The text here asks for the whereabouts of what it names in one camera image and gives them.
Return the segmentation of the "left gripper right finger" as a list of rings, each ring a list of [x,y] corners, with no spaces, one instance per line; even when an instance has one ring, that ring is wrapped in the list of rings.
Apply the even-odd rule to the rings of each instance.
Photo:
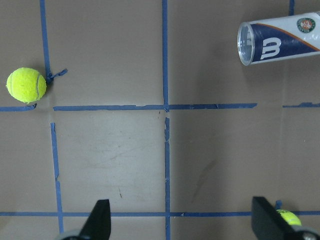
[[[258,240],[318,240],[311,227],[290,225],[263,196],[251,201],[251,228]]]

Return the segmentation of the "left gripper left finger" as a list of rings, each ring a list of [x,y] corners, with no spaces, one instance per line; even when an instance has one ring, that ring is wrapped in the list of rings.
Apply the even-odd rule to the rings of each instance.
[[[111,236],[111,208],[108,199],[100,199],[80,230],[61,233],[59,240],[109,240]]]

